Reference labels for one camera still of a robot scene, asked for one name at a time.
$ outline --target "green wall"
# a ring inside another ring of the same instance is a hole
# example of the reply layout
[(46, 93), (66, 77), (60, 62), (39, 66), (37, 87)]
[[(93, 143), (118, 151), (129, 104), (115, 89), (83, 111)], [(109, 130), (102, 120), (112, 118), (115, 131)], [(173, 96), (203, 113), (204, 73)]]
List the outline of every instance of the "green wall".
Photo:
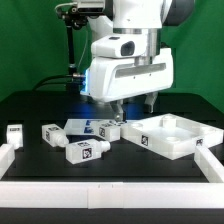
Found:
[[(65, 26), (54, 12), (64, 2), (1, 1), (0, 100), (14, 91), (32, 89), (45, 77), (67, 73)], [(199, 94), (224, 112), (223, 12), (223, 0), (196, 0), (191, 18), (180, 27), (165, 27), (162, 40), (175, 54), (175, 82), (166, 92)], [(74, 34), (77, 61), (85, 34), (85, 29)], [(88, 52), (85, 58), (81, 69), (88, 67)]]

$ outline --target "white cube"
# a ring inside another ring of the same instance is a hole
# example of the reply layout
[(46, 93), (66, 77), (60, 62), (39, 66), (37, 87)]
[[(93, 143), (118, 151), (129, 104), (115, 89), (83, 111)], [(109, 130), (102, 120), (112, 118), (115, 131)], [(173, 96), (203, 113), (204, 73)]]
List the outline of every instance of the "white cube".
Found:
[(109, 121), (93, 121), (91, 127), (94, 130), (94, 134), (108, 142), (120, 140), (120, 126), (114, 125)]
[(23, 147), (23, 126), (22, 124), (7, 126), (7, 143), (13, 145), (14, 149)]

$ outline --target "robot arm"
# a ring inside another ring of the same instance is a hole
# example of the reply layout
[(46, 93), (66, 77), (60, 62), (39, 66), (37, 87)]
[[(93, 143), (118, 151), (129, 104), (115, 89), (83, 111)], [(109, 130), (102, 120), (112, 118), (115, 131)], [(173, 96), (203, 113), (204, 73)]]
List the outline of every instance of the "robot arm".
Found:
[(194, 0), (73, 0), (68, 5), (68, 12), (56, 7), (60, 17), (70, 16), (75, 29), (89, 21), (94, 33), (88, 84), (81, 94), (112, 102), (171, 87), (171, 49), (161, 48), (160, 32), (163, 24), (183, 22)]

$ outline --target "black tabletop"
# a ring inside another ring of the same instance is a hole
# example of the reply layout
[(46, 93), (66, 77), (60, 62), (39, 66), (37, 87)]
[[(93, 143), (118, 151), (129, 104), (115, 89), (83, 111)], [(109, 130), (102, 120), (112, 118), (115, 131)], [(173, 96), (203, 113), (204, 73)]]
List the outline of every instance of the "black tabletop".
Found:
[[(205, 99), (194, 94), (160, 94), (153, 114), (146, 113), (145, 96), (123, 105), (128, 120), (138, 120), (172, 113), (224, 129), (224, 115)], [(111, 144), (101, 159), (72, 165), (65, 159), (65, 149), (52, 148), (41, 138), (41, 126), (55, 123), (64, 127), (67, 119), (113, 119), (110, 105), (94, 104), (67, 92), (16, 92), (0, 103), (0, 144), (6, 142), (8, 124), (23, 124), (24, 147), (1, 181), (122, 181), (122, 182), (207, 182), (193, 155), (171, 161), (127, 140)], [(70, 142), (97, 137), (68, 136)], [(224, 145), (211, 148), (223, 163)], [(87, 209), (0, 209), (0, 218), (28, 221), (35, 218), (48, 223), (144, 223), (186, 221), (208, 223), (224, 218), (224, 210), (87, 210)]]

